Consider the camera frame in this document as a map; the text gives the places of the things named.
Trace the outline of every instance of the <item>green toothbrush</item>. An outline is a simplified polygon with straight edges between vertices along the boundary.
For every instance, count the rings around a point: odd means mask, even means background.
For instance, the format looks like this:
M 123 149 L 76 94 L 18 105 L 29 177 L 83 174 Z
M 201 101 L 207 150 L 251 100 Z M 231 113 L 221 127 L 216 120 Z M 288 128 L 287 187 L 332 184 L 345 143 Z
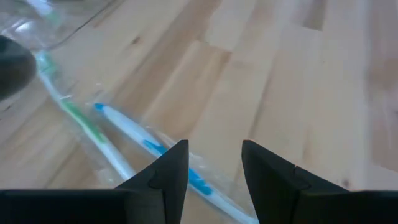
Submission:
M 116 149 L 111 141 L 93 124 L 72 102 L 69 97 L 63 96 L 53 85 L 52 78 L 57 75 L 58 69 L 54 61 L 47 52 L 38 52 L 35 54 L 40 77 L 44 87 L 46 87 L 50 96 L 59 105 L 61 110 L 66 112 L 80 128 L 90 138 L 90 140 L 100 149 L 105 158 L 124 179 L 128 180 L 136 174 L 131 168 L 124 156 Z

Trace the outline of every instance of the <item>clear plastic container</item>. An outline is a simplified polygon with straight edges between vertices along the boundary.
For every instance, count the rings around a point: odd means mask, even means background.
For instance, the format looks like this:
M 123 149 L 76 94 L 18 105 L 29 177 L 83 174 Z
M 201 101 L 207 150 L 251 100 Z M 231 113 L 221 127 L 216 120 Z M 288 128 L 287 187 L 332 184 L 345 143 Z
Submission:
M 0 34 L 31 50 L 51 49 L 115 0 L 3 0 Z

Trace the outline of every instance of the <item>wooden surface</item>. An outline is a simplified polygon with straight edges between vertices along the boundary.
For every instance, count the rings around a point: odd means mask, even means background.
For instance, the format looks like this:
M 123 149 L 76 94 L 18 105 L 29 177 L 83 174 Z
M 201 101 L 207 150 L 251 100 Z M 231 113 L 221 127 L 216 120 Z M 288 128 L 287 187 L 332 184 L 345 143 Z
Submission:
M 397 23 L 395 0 L 125 0 L 52 55 L 87 113 L 102 101 L 189 139 L 231 196 L 243 139 L 347 189 L 398 189 Z M 150 163 L 95 121 L 135 169 Z M 0 145 L 2 188 L 120 182 L 38 80 L 0 114 Z M 185 223 L 225 221 L 191 192 L 185 205 Z

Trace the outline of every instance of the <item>clear plastic wrap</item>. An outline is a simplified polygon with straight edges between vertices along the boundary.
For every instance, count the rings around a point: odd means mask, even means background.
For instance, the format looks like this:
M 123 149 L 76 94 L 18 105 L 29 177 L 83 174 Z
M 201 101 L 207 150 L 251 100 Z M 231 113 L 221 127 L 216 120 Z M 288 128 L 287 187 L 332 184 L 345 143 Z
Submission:
M 127 147 L 129 151 L 137 151 L 134 153 L 139 154 L 143 152 L 152 161 L 175 145 L 176 141 L 170 139 L 165 133 L 153 127 L 141 127 L 127 116 L 102 103 L 87 103 L 88 106 L 95 108 L 97 115 L 91 114 L 89 119 L 67 94 L 66 77 L 62 77 L 49 55 L 39 52 L 36 57 L 39 62 L 40 79 L 61 110 L 79 127 L 75 128 L 77 130 L 75 132 L 85 145 L 88 157 L 93 161 L 92 168 L 105 186 L 116 185 L 120 180 L 127 180 L 135 175 L 134 169 L 143 169 L 146 165 L 136 164 L 139 162 L 137 158 L 128 159 L 112 144 L 96 125 L 96 123 L 104 123 L 104 118 L 108 120 L 107 123 L 112 124 L 114 135 L 129 138 L 127 142 L 130 145 Z M 98 122 L 93 122 L 94 117 L 97 117 Z M 204 158 L 192 153 L 190 153 L 188 179 L 189 189 L 207 201 L 209 206 L 218 209 L 221 214 L 238 223 L 258 223 L 248 192 L 239 190 L 232 180 L 209 166 Z
M 116 0 L 2 0 L 0 34 L 31 50 L 51 49 Z
M 141 149 L 152 155 L 152 159 L 156 159 L 177 143 L 166 134 L 156 131 L 156 128 L 140 126 L 110 105 L 95 103 L 93 106 L 99 114 L 119 129 L 120 134 L 126 135 L 131 144 L 138 145 L 130 147 L 131 150 Z M 190 153 L 188 183 L 189 189 L 238 223 L 258 223 L 253 215 L 254 209 L 248 192 L 240 190 L 232 180 L 209 166 L 203 158 L 192 153 Z M 233 198 L 229 196 L 231 189 L 234 189 Z

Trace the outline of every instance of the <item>black object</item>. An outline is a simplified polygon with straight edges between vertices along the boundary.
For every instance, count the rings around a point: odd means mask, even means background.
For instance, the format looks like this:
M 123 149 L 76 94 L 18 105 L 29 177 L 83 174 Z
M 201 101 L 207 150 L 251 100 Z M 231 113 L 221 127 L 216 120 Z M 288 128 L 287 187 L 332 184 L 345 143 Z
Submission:
M 36 74 L 31 52 L 0 35 L 0 101 L 23 89 Z
M 188 141 L 111 190 L 3 190 L 0 223 L 180 223 Z
M 244 175 L 260 223 L 398 223 L 398 192 L 350 192 L 243 141 Z

